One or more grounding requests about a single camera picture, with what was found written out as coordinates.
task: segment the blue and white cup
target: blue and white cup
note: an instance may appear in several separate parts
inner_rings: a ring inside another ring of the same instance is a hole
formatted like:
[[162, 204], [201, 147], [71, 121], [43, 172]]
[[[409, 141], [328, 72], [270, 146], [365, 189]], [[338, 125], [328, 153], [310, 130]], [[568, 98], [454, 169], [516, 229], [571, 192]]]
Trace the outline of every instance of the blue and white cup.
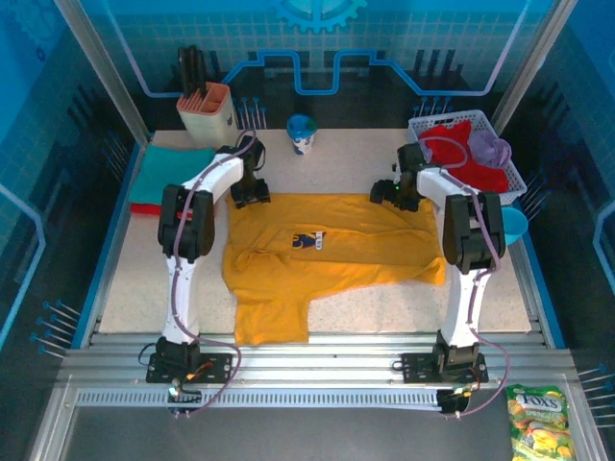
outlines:
[[303, 156], [311, 150], [318, 127], [311, 117], [295, 113], [286, 122], [286, 132], [292, 140], [295, 154]]

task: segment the t-shirt logo print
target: t-shirt logo print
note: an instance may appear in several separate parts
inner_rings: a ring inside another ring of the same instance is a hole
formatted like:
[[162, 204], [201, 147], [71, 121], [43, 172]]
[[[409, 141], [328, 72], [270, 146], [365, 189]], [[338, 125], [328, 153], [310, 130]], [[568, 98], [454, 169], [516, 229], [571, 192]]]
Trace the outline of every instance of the t-shirt logo print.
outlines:
[[305, 249], [315, 247], [323, 249], [323, 239], [326, 232], [295, 233], [292, 236], [292, 248]]

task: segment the purple cloth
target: purple cloth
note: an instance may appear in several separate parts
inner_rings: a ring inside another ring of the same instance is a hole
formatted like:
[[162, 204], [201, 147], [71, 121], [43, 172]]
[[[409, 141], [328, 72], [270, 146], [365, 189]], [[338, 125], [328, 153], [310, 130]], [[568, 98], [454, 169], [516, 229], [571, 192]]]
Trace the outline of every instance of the purple cloth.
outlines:
[[468, 146], [476, 163], [489, 168], [504, 170], [512, 157], [510, 144], [487, 130], [470, 133]]

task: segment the blue lid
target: blue lid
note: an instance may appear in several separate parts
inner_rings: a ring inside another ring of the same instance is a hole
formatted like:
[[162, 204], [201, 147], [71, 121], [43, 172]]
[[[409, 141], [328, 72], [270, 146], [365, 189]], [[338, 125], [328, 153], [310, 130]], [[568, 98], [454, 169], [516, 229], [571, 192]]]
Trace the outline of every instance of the blue lid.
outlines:
[[316, 133], [318, 127], [311, 117], [302, 113], [295, 113], [286, 122], [286, 132], [295, 139], [305, 139]]

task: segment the red cloth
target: red cloth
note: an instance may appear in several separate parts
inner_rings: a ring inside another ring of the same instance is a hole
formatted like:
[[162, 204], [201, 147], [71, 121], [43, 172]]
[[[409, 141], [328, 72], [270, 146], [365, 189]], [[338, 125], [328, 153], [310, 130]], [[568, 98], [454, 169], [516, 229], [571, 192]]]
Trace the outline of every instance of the red cloth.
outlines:
[[[431, 130], [427, 130], [421, 134], [420, 137], [423, 139], [429, 136], [443, 136], [454, 139], [462, 144], [466, 148], [468, 154], [470, 154], [468, 139], [470, 138], [471, 131], [472, 122], [464, 120], [463, 122], [457, 123], [452, 128], [439, 125]], [[432, 163], [451, 165], [463, 161], [463, 153], [451, 142], [431, 140], [426, 141], [425, 144], [431, 149]], [[474, 161], [472, 155], [470, 155], [465, 165], [459, 168], [451, 168], [448, 172], [458, 180], [482, 191], [493, 191], [499, 194], [508, 191], [508, 179], [506, 178], [504, 170], [479, 165]]]
[[160, 216], [162, 206], [150, 204], [131, 204], [131, 213], [134, 214], [149, 214], [152, 216]]

